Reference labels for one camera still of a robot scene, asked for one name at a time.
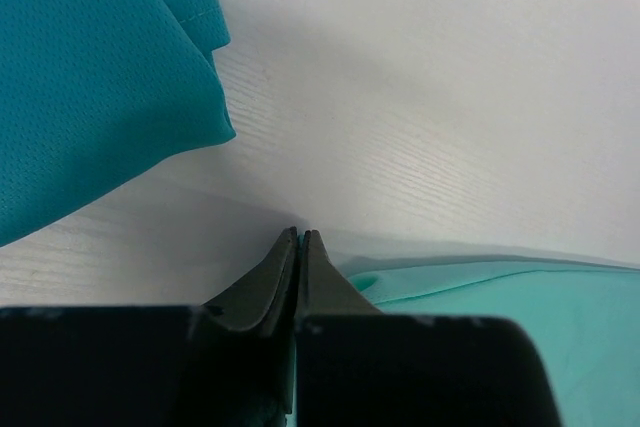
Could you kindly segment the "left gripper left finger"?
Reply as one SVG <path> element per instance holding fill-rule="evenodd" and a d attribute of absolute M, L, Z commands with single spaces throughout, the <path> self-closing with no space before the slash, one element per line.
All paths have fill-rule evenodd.
<path fill-rule="evenodd" d="M 1 311 L 5 426 L 283 426 L 297 232 L 210 301 Z"/>

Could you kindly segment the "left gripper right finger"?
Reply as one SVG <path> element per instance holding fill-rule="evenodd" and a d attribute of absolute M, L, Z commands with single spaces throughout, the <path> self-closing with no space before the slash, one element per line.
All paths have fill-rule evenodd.
<path fill-rule="evenodd" d="M 495 317 L 386 314 L 301 242 L 295 314 L 300 426 L 558 426 L 541 358 Z"/>

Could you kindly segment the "mint green t-shirt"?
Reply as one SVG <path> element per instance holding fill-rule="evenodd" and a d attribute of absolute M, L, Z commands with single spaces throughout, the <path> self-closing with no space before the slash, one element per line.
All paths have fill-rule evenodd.
<path fill-rule="evenodd" d="M 639 422 L 635 270 L 491 259 L 345 278 L 386 314 L 495 317 L 516 323 L 541 358 L 561 416 L 558 426 Z"/>

